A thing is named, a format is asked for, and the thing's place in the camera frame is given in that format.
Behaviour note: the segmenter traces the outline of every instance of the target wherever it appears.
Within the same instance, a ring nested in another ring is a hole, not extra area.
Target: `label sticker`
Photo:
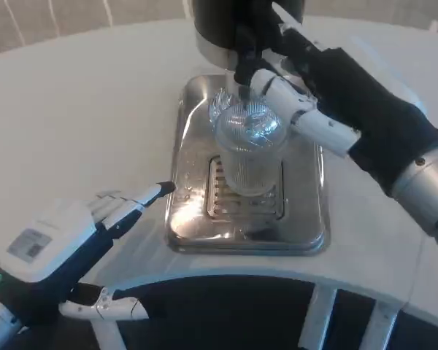
[[[11,243],[7,252],[32,263],[51,241],[51,237],[28,228]]]

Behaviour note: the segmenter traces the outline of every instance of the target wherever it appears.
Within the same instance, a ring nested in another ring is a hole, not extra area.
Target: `robotic hand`
[[[253,56],[239,60],[235,80],[264,95],[297,132],[348,153],[438,243],[438,129],[414,94],[374,62],[322,47],[282,7],[272,8],[255,16],[279,28],[271,31],[278,33],[272,49],[287,56],[304,84],[292,85]]]
[[[147,207],[174,189],[172,182],[160,182],[141,195],[105,192],[90,203],[59,200],[43,212],[0,256],[0,347],[22,326],[52,321],[59,306],[63,314],[81,311],[86,319],[91,313],[120,317],[120,310],[128,310],[131,318],[145,317],[133,298],[117,300],[110,310],[85,307],[105,291],[78,281]]]

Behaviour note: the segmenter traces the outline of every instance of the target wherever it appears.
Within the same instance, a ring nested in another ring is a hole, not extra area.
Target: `stainless steel drip tray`
[[[169,196],[169,245],[181,252],[304,255],[329,244],[320,147],[293,135],[276,186],[247,198],[227,186],[208,103],[225,86],[221,75],[192,79],[180,100]]]

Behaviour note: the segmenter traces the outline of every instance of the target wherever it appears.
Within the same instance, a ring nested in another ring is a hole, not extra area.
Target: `black coffee machine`
[[[180,98],[172,164],[177,190],[166,213],[167,241],[176,251],[311,255],[329,245],[321,148],[299,136],[289,139],[273,189],[245,197],[225,181],[210,122],[218,91],[244,90],[234,76],[237,64],[247,63],[241,59],[268,59],[269,48],[284,54],[275,41],[280,19],[273,18],[273,2],[301,22],[304,0],[192,0],[197,47],[224,74],[194,77]]]
[[[276,2],[302,22],[305,0],[192,0],[200,52],[211,63],[234,70],[242,55],[276,53],[275,26],[269,23]]]

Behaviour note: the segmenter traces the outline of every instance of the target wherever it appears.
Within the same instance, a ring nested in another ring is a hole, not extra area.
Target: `white table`
[[[438,34],[306,17],[327,44],[370,43],[425,101],[438,127]],[[198,74],[191,22],[116,27],[0,55],[0,252],[53,198],[143,189],[170,175],[178,98]],[[438,249],[350,160],[326,154],[331,245],[315,257],[184,255],[164,241],[165,201],[86,281],[209,273],[286,276],[360,292],[438,324]]]

